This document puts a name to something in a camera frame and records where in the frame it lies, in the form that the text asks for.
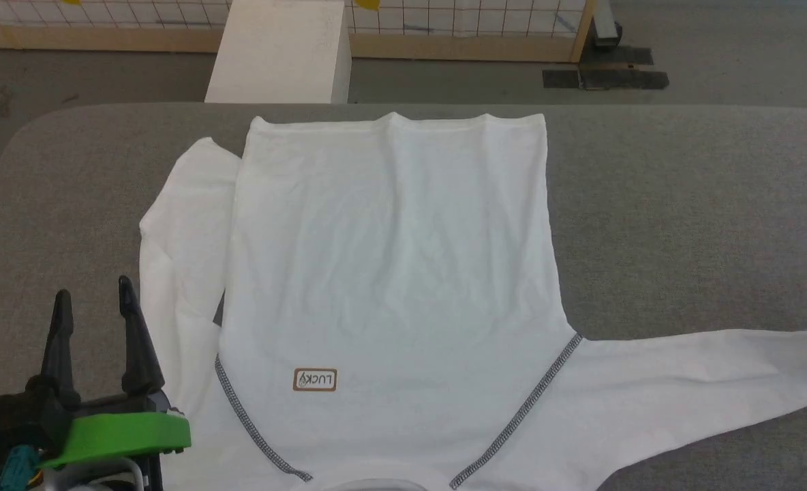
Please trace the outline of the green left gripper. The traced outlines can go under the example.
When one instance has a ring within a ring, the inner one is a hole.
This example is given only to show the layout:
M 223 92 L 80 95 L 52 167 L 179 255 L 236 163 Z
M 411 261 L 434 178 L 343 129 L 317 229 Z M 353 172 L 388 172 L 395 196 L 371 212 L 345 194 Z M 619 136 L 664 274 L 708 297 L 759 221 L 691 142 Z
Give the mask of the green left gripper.
M 57 395 L 52 408 L 57 419 L 27 442 L 42 468 L 182 453 L 192 445 L 188 420 L 162 389 L 166 379 L 128 276 L 118 278 L 118 308 L 125 330 L 125 393 L 83 401 L 74 389 L 71 295 L 61 289 L 55 296 L 41 379 Z

